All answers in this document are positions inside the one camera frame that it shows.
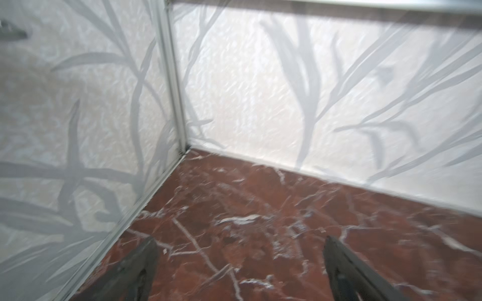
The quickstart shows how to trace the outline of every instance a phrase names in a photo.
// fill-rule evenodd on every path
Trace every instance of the vertical metal strip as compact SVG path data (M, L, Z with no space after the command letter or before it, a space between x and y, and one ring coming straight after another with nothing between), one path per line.
M161 50L164 71L169 82L169 94L173 106L175 125L179 135L180 153L188 150L187 126L184 107L181 102L181 90L177 73L177 61L174 51L173 26L170 19L169 0L150 0L153 23L156 27L156 39Z

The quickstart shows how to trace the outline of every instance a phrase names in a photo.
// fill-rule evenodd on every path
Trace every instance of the white wall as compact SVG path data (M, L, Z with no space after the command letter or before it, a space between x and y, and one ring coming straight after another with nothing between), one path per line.
M176 3L190 142L481 214L482 19Z
M2 300L51 300L176 159L144 2L26 0L0 44Z

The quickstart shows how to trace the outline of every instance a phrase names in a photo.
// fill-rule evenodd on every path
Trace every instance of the marble surface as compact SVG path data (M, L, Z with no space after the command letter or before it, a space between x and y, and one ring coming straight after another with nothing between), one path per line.
M83 287L147 235L150 301L332 300L334 235L414 301L482 300L482 219L191 150Z

